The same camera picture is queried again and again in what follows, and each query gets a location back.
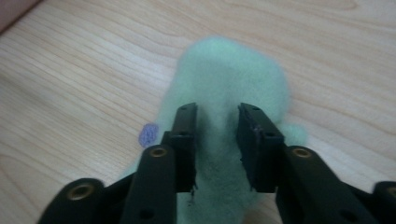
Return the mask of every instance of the wooden table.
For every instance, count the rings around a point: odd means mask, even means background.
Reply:
[[[65,184],[108,185],[141,153],[188,45],[224,35],[275,58],[287,120],[348,184],[396,180],[394,1],[60,1],[0,36],[0,223],[34,223]],[[245,223],[278,223],[269,196]]]

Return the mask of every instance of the purple object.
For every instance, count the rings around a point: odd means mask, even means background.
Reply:
[[[155,123],[148,123],[143,127],[139,134],[140,146],[146,148],[152,146],[157,139],[158,125]]]

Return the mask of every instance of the fuzzy green fabric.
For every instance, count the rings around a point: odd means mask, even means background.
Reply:
[[[240,161],[237,107],[247,103],[261,108],[286,136],[287,145],[304,145],[305,131],[282,122],[289,100],[281,68],[258,51],[217,36],[187,49],[155,121],[159,144],[163,132],[172,129],[177,108],[198,105],[198,190],[191,205],[189,193],[178,194],[177,223],[242,223],[258,193],[250,190]]]

